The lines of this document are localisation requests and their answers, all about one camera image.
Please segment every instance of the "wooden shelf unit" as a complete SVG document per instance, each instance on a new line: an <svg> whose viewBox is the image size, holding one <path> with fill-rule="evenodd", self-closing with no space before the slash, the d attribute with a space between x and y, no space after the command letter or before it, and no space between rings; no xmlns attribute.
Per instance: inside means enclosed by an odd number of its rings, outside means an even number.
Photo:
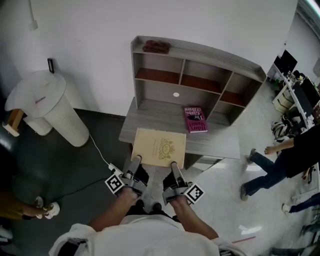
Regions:
<svg viewBox="0 0 320 256"><path fill-rule="evenodd" d="M171 44L168 54L144 52L147 40ZM145 100L202 107L208 121L223 114L232 125L267 78L260 66L212 47L137 36L131 42L135 103Z"/></svg>

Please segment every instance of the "person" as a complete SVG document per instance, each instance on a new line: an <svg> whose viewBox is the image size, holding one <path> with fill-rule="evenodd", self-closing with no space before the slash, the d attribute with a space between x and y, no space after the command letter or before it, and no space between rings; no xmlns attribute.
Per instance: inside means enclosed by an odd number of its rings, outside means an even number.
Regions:
<svg viewBox="0 0 320 256"><path fill-rule="evenodd" d="M184 195L170 204L176 221L163 214L159 203L146 214L138 195L130 187L124 187L115 202L89 225L74 224L60 236L49 255L247 255L238 246L219 238L196 215Z"/></svg>
<svg viewBox="0 0 320 256"><path fill-rule="evenodd" d="M253 196L260 189L270 189L285 178L292 178L302 172L305 172L304 177L307 177L310 167L320 161L320 154L312 146L319 144L320 126L316 125L305 133L290 138L279 145L267 146L264 150L266 155L281 151L274 163L253 148L248 163L256 163L267 175L242 184L240 188L241 200L246 201L248 196Z"/></svg>
<svg viewBox="0 0 320 256"><path fill-rule="evenodd" d="M301 212L305 209L308 209L313 206L318 206L320 205L320 193L316 193L313 196L311 196L308 200L299 203L298 205L288 205L288 204L283 204L282 205L282 211L286 214L292 214L292 213L298 213Z"/></svg>
<svg viewBox="0 0 320 256"><path fill-rule="evenodd" d="M58 215L60 211L57 202L44 206L43 199L38 196L34 205L24 203L17 199L8 189L0 187L0 217L11 220L31 220L37 217L47 219Z"/></svg>

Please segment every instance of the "pink book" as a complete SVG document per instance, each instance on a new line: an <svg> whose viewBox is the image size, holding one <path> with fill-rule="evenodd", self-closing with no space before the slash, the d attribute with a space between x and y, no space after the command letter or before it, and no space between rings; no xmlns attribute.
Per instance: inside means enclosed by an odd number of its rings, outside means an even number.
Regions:
<svg viewBox="0 0 320 256"><path fill-rule="evenodd" d="M201 107L185 107L184 117L189 133L205 133L208 131L207 121Z"/></svg>

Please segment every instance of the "office desk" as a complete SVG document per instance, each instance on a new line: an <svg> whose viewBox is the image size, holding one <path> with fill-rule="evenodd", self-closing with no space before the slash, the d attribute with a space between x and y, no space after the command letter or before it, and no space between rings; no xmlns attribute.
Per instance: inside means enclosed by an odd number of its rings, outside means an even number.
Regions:
<svg viewBox="0 0 320 256"><path fill-rule="evenodd" d="M184 109L181 105L146 99L136 108L133 98L119 140L133 144L137 128L186 134L184 167L188 169L202 156L239 159L240 148L237 127L230 126L226 116L213 113L208 132L188 133Z"/></svg>
<svg viewBox="0 0 320 256"><path fill-rule="evenodd" d="M272 68L280 75L280 77L284 80L284 87L283 89L279 92L279 94L274 98L274 100L272 101L272 103L274 104L276 102L277 99L279 99L280 95L283 94L286 90L289 90L290 92L290 95L297 107L297 109L299 110L299 113L302 115L302 118L303 118L303 121L304 121L304 124L305 124L305 127L306 127L306 131L308 131L309 129L311 129L313 126L315 126L314 123L310 123L308 122L308 118L306 116L306 113L304 112L303 108L301 107L301 104L295 94L295 91L292 89L292 84L291 82L288 82L287 78L280 72L280 70L278 69L278 67L273 63L272 64ZM297 194L295 196L292 196L291 199L294 201L294 200L297 200L299 199L300 197L310 193L310 192L320 192L320 172L319 172L319 163L315 164L315 171L317 172L317 183L318 183L318 186L314 189L311 189L307 192L304 192L304 193L300 193L300 194Z"/></svg>

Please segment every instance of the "gray floor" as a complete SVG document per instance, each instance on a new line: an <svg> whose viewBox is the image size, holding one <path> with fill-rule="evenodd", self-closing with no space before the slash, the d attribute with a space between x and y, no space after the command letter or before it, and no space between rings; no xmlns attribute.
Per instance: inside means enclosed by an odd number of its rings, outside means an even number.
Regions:
<svg viewBox="0 0 320 256"><path fill-rule="evenodd" d="M311 210L286 215L281 205L291 203L292 195L315 188L317 183L308 186L298 175L271 189L261 189L247 202L240 200L241 184L266 174L260 169L247 171L245 157L251 148L262 153L274 142L270 126L279 120L281 114L271 103L273 95L270 84L264 83L237 121L241 159L224 159L204 172L191 168L184 173L188 181L197 182L206 191L194 206L196 213L228 241L254 237L238 244L254 256L268 255L273 246L303 247L312 237L312 234L299 236L302 225L310 222ZM127 145L118 140L123 121L94 112L79 111L79 115L106 160L122 168L128 153ZM75 148L55 131L40 137L26 127L14 143L12 137L0 128L0 143L8 148L13 145L11 150L16 153L20 171L12 188L16 196L27 203L32 203L37 195L51 202L60 195L110 175L91 140L84 147ZM275 155L268 157L272 161L276 159ZM150 193L144 199L150 206L154 201L163 202L161 183L166 173L157 172L154 167L146 169L150 175L147 188ZM114 199L105 184L99 182L59 200L61 212L52 220L14 221L14 242L24 256L48 255L59 235L68 231L72 224L87 224ZM170 205L164 210L169 215L174 213Z"/></svg>
<svg viewBox="0 0 320 256"><path fill-rule="evenodd" d="M123 120L105 114L78 111L107 162L122 169L129 148L118 140ZM0 128L0 142L16 155L18 175L13 179L15 195L33 203L40 195L50 203L91 182L109 177L111 172L92 140L81 147L71 146L55 130L40 137L27 125L13 139ZM61 212L51 220L12 221L14 243L23 256L48 255L54 241L75 223L87 224L105 210L115 197L103 181L58 200Z"/></svg>

